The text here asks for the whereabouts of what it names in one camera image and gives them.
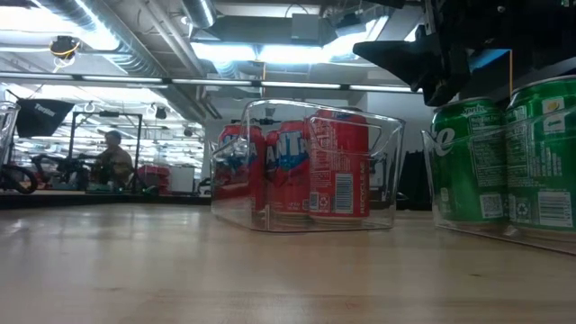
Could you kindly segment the red Fanta can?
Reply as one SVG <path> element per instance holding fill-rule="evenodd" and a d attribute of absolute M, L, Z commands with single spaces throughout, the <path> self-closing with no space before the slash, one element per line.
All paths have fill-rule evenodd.
<path fill-rule="evenodd" d="M 213 180 L 217 199 L 247 200 L 253 212 L 265 208 L 265 148 L 262 129 L 256 125 L 228 124 L 214 152 Z"/>
<path fill-rule="evenodd" d="M 310 198 L 307 122 L 283 121 L 266 135 L 266 178 L 272 211 L 282 218 L 306 219 Z"/>
<path fill-rule="evenodd" d="M 368 217 L 368 127 L 359 112 L 318 110 L 308 120 L 309 214 L 317 222 L 359 223 Z"/>

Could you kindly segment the clear plastic bin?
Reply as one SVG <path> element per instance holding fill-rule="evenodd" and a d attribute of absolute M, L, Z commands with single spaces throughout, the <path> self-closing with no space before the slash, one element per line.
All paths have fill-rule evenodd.
<path fill-rule="evenodd" d="M 240 120 L 250 126 L 251 118 L 272 118 L 276 121 L 304 120 L 318 110 L 341 112 L 345 107 L 333 107 L 318 103 L 304 103 L 282 99 L 257 100 L 247 104 Z M 266 232 L 300 232 L 300 231 L 339 231 L 339 230 L 387 230 L 392 228 L 396 212 L 397 192 L 401 171 L 401 154 L 405 122 L 401 119 L 364 112 L 359 114 L 366 118 L 368 127 L 368 217 L 359 223 L 322 223 L 315 221 L 310 214 L 306 219 L 278 217 L 269 202 L 269 183 L 266 178 L 266 135 L 277 131 L 280 124 L 259 126 L 265 137 L 265 208 L 260 212 L 242 211 L 240 208 L 222 208 L 211 206 L 212 212 L 226 221 L 242 227 Z M 211 200 L 217 200 L 213 180 L 214 162 L 211 155 Z"/>
<path fill-rule="evenodd" d="M 505 143 L 505 117 L 504 112 L 501 111 L 502 120 L 503 120 L 503 134 L 504 134 L 504 143 Z M 512 242 L 527 244 L 539 248 L 547 248 L 551 250 L 557 250 L 561 252 L 565 252 L 568 254 L 576 255 L 576 232 L 564 232 L 564 231 L 556 231 L 556 230 L 540 230 L 540 229 L 532 229 L 527 228 L 524 226 L 518 226 L 510 221 L 509 217 L 509 194 L 508 194 L 508 180 L 507 180 L 507 151 L 505 146 L 505 153 L 506 153 L 506 184 L 507 184 L 507 193 L 506 193 L 506 201 L 505 201 L 505 208 L 508 212 L 508 219 L 502 223 L 492 224 L 492 225 L 481 225 L 481 226 L 472 226 L 472 225 L 458 225 L 454 222 L 444 220 L 439 211 L 439 207 L 435 201 L 434 190 L 433 190 L 433 181 L 432 181 L 432 148 L 434 144 L 434 140 L 432 139 L 431 130 L 424 130 L 421 133 L 424 147 L 425 147 L 425 160 L 427 164 L 427 172 L 428 172 L 428 181 L 429 181 L 429 190 L 431 195 L 431 203 L 432 203 L 432 212 L 436 226 L 440 228 L 445 228 L 449 230 L 456 230 L 465 233 L 476 234 L 484 237 L 495 238 L 495 239 L 504 239 L 509 240 Z"/>

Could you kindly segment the narrow silver air duct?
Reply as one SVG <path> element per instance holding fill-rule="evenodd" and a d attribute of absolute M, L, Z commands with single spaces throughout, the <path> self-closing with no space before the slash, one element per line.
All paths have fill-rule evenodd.
<path fill-rule="evenodd" d="M 211 28 L 217 20 L 217 11 L 212 0 L 181 0 L 190 24 L 197 29 Z"/>

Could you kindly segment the person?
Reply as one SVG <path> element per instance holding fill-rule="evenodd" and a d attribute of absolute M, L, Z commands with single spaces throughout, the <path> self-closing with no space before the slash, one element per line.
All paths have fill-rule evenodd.
<path fill-rule="evenodd" d="M 122 135 L 117 130 L 104 134 L 106 149 L 94 157 L 91 177 L 95 183 L 125 188 L 133 171 L 131 155 L 121 147 Z"/>

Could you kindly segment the bright ceiling light panel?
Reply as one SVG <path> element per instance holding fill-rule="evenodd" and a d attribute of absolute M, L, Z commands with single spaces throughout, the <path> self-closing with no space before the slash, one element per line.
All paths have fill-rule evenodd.
<path fill-rule="evenodd" d="M 251 45 L 191 42 L 199 59 L 212 62 L 260 61 L 272 64 L 355 64 L 359 57 L 351 51 L 333 47 L 307 47 L 295 45 Z"/>

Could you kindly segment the large silver air duct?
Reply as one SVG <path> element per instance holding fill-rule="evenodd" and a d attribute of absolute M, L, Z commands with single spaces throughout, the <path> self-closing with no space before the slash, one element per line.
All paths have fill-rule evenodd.
<path fill-rule="evenodd" d="M 167 72 L 104 0 L 31 0 L 79 29 L 80 39 L 130 76 L 163 77 Z"/>

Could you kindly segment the red storage crate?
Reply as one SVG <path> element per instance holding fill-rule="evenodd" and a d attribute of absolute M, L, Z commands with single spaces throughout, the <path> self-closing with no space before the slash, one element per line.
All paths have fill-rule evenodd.
<path fill-rule="evenodd" d="M 146 186 L 155 186 L 160 194 L 168 194 L 170 186 L 170 168 L 167 166 L 145 165 L 138 168 L 139 177 Z"/>

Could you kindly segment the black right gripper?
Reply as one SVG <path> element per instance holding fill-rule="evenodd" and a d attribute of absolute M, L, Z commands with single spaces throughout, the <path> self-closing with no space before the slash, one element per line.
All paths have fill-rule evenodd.
<path fill-rule="evenodd" d="M 353 52 L 441 106 L 472 77 L 468 51 L 507 47 L 521 9 L 522 0 L 425 0 L 415 41 L 364 41 Z"/>

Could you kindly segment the long linear ceiling light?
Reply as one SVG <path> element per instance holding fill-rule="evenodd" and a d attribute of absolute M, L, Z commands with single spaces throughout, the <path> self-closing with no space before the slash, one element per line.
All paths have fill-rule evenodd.
<path fill-rule="evenodd" d="M 29 83 L 97 83 L 103 85 L 132 85 L 136 87 L 166 88 L 168 86 L 231 86 L 252 88 L 291 88 L 329 91 L 350 91 L 370 93 L 407 93 L 407 86 L 399 85 L 355 85 L 289 81 L 261 81 L 242 79 L 172 78 L 144 76 L 97 76 L 79 74 L 53 74 L 35 72 L 0 71 L 0 80 L 6 82 Z"/>

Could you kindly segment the black bicycle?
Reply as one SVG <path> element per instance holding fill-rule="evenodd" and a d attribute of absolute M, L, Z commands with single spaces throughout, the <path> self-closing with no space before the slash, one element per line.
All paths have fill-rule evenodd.
<path fill-rule="evenodd" d="M 31 158 L 35 167 L 2 165 L 0 167 L 0 190 L 16 191 L 18 194 L 33 194 L 38 189 L 86 191 L 90 182 L 89 163 L 92 157 L 56 157 L 40 154 Z"/>

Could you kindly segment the grey ceiling box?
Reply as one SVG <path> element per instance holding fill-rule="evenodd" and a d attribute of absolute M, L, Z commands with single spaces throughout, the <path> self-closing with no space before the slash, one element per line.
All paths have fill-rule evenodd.
<path fill-rule="evenodd" d="M 320 43 L 320 18 L 314 14 L 293 13 L 291 42 L 317 46 Z"/>

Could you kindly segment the black rectangular rack frame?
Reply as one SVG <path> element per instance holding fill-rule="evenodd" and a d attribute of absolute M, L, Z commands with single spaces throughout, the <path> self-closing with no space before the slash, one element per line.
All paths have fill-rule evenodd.
<path fill-rule="evenodd" d="M 69 135 L 69 145 L 68 145 L 68 158 L 72 159 L 72 153 L 75 145 L 75 136 L 76 136 L 76 129 L 85 121 L 90 119 L 93 115 L 98 115 L 101 118 L 120 118 L 126 117 L 128 121 L 131 121 L 131 117 L 136 117 L 138 119 L 138 125 L 136 126 L 137 129 L 137 136 L 135 137 L 136 142 L 133 144 L 134 146 L 134 156 L 131 156 L 133 171 L 130 175 L 129 182 L 125 188 L 117 188 L 114 187 L 116 191 L 123 190 L 126 192 L 130 189 L 132 194 L 137 193 L 137 182 L 139 181 L 138 176 L 138 167 L 140 162 L 140 143 L 141 143 L 141 132 L 142 132 L 142 124 L 143 124 L 143 115 L 140 113 L 125 113 L 125 112 L 114 112 L 114 111 L 101 111 L 101 112 L 73 112 L 72 122 L 70 126 L 70 135 Z M 122 132 L 117 130 L 121 134 L 127 135 L 127 132 Z M 82 160 L 91 160 L 94 159 L 95 156 L 86 155 L 84 153 L 79 154 L 76 158 Z"/>

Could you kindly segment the white cabinet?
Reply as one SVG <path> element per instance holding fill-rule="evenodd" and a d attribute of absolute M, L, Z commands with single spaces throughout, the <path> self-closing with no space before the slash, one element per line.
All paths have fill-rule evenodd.
<path fill-rule="evenodd" d="M 169 191 L 172 194 L 191 194 L 194 191 L 194 166 L 171 166 Z"/>

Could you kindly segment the black pennant white lettering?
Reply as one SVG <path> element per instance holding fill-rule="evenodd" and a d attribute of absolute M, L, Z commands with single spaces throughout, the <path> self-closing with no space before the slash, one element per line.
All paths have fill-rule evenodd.
<path fill-rule="evenodd" d="M 52 136 L 74 108 L 73 103 L 53 99 L 19 99 L 16 129 L 21 138 Z"/>

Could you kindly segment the green Sprite can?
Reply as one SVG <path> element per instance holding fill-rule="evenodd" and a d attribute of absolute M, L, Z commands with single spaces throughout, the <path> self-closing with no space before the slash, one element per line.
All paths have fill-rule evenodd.
<path fill-rule="evenodd" d="M 510 221 L 576 232 L 576 76 L 514 90 L 504 117 Z"/>
<path fill-rule="evenodd" d="M 432 181 L 441 217 L 481 226 L 508 219 L 506 153 L 500 109 L 474 97 L 434 110 Z"/>

